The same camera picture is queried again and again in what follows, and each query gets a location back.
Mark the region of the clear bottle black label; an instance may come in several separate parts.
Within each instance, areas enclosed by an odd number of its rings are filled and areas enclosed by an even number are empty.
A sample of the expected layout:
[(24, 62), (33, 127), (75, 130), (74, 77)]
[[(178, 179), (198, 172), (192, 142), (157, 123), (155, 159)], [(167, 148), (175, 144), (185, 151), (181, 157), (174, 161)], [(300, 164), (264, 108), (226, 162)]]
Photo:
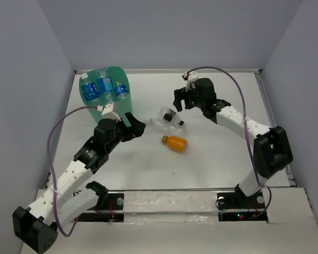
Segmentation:
[(159, 112), (160, 120), (171, 126), (184, 126), (184, 121), (180, 118), (178, 113), (169, 107), (162, 107)]

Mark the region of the blue label bottle large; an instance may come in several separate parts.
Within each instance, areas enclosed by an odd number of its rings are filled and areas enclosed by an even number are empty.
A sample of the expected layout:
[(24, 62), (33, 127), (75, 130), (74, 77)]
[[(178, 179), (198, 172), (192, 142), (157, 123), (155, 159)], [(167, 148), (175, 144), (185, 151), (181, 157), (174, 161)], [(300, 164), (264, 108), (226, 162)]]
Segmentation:
[(80, 92), (84, 103), (93, 105), (98, 102), (100, 97), (99, 89), (96, 83), (88, 76), (87, 73), (81, 74)]

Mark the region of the small blue cap bottle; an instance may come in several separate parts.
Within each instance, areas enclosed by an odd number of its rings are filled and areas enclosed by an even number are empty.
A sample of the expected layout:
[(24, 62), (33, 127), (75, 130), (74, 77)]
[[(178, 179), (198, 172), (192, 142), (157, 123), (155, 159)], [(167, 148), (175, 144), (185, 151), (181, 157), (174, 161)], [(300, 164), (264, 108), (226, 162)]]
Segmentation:
[(121, 83), (121, 81), (116, 81), (114, 91), (116, 93), (116, 97), (118, 101), (126, 99), (129, 95), (129, 91), (125, 85)]

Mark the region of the clear bottle white cap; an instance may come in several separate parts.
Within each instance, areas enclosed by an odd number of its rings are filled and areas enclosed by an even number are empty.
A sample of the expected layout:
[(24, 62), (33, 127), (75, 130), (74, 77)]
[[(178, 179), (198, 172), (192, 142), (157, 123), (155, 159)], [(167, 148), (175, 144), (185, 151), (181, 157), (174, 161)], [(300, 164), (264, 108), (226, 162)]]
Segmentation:
[(187, 133), (184, 128), (171, 126), (170, 124), (160, 122), (153, 118), (149, 119), (148, 126), (156, 132), (169, 136), (183, 137)]

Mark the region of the orange juice bottle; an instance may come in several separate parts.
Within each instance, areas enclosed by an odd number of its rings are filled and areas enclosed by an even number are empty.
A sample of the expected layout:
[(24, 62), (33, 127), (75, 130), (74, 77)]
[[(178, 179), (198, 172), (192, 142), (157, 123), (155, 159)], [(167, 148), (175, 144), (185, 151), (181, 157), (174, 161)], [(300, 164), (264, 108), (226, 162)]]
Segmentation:
[(167, 136), (164, 135), (162, 137), (162, 143), (169, 147), (171, 150), (184, 153), (187, 147), (188, 141), (183, 138), (179, 138), (176, 136)]

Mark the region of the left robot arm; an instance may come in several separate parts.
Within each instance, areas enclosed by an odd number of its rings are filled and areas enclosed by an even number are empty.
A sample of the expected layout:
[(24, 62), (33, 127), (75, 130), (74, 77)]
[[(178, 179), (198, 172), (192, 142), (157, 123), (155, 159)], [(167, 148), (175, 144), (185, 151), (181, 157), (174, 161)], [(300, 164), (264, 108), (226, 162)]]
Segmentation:
[(146, 124), (130, 112), (125, 113), (125, 117), (130, 126), (116, 115), (100, 120), (63, 174), (53, 178), (53, 185), (26, 208), (19, 206), (13, 212), (14, 234), (36, 253), (50, 249), (62, 225), (85, 210), (106, 205), (108, 190), (98, 182), (88, 183), (77, 196), (73, 193), (108, 161), (119, 143), (143, 135)]

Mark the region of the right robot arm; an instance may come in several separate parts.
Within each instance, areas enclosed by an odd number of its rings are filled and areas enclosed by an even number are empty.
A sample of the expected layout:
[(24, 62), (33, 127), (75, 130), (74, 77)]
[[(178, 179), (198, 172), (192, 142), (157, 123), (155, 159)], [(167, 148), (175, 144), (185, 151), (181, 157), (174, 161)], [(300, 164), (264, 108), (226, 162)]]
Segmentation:
[(267, 181), (293, 161), (285, 129), (244, 117), (231, 103), (217, 98), (209, 78), (184, 75), (183, 79), (186, 85), (174, 91), (173, 105), (177, 111), (197, 107), (207, 119), (234, 132), (249, 146), (254, 168), (236, 185), (231, 197), (238, 207), (248, 206)]

